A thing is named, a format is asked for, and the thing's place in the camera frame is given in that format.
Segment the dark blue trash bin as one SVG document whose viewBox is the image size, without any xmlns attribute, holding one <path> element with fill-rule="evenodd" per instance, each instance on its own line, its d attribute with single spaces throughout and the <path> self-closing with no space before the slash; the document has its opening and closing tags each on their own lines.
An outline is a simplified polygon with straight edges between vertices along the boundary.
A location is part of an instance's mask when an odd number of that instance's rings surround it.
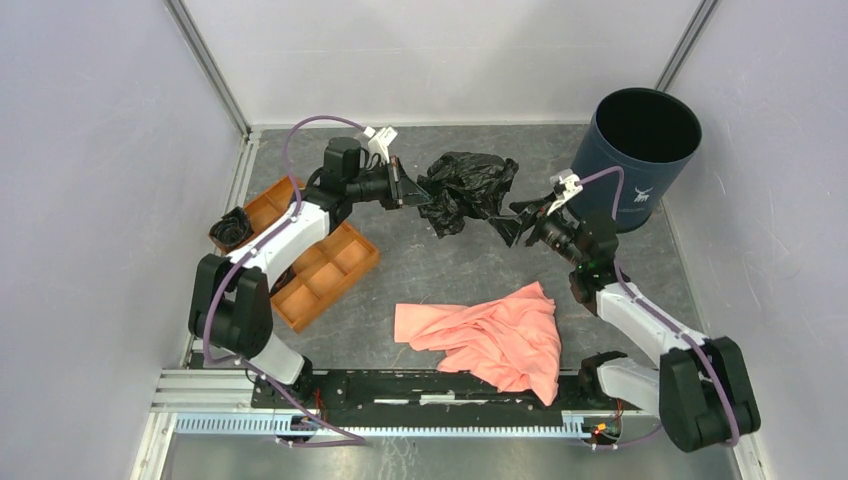
<svg viewBox="0 0 848 480">
<path fill-rule="evenodd" d="M 679 99 L 649 88 L 631 87 L 604 97 L 597 106 L 571 170 L 584 179 L 610 167 L 566 204 L 576 218 L 616 208 L 621 233 L 644 225 L 663 195 L 693 157 L 702 140 L 695 112 Z"/>
</svg>

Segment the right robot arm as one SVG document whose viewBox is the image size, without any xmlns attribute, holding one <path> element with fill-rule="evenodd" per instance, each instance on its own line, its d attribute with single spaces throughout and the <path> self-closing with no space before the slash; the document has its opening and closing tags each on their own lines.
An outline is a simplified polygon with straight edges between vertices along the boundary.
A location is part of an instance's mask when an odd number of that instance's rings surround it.
<svg viewBox="0 0 848 480">
<path fill-rule="evenodd" d="M 617 262 L 618 227 L 610 214 L 595 211 L 570 221 L 553 207 L 552 196 L 515 202 L 511 214 L 488 222 L 508 246 L 542 243 L 566 259 L 574 299 L 653 363 L 646 367 L 617 351 L 585 359 L 580 400 L 602 408 L 615 398 L 651 414 L 683 452 L 734 446 L 759 431 L 762 419 L 740 346 L 687 327 L 639 291 Z"/>
</svg>

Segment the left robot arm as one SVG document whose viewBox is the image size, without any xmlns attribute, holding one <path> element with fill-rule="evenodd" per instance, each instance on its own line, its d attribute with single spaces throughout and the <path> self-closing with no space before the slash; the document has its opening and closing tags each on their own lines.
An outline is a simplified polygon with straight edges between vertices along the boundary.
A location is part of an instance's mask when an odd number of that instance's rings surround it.
<svg viewBox="0 0 848 480">
<path fill-rule="evenodd" d="M 197 266 L 189 330 L 205 342 L 248 361 L 277 381 L 290 407 L 314 394 L 310 362 L 273 331 L 270 287 L 309 248 L 330 236 L 354 204 L 377 201 L 386 210 L 419 207 L 431 196 L 405 172 L 389 147 L 392 127 L 329 141 L 315 183 L 298 189 L 287 211 L 254 240 L 226 256 L 208 254 Z"/>
</svg>

